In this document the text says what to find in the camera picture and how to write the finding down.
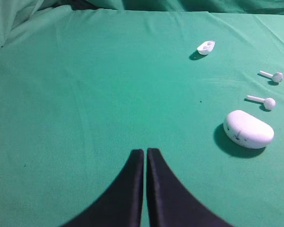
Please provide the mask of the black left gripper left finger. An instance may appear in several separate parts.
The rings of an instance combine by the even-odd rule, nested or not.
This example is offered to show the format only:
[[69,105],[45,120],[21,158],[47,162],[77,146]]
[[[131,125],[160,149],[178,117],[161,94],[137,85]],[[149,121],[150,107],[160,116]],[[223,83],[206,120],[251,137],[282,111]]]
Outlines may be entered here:
[[139,227],[143,204],[144,152],[134,149],[114,181],[64,227]]

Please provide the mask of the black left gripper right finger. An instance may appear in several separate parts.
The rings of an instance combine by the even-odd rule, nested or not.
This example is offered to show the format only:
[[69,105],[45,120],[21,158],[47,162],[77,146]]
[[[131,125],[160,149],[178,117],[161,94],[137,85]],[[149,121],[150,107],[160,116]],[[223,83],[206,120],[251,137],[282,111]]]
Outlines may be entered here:
[[146,198],[151,227],[230,227],[178,180],[158,148],[147,149]]

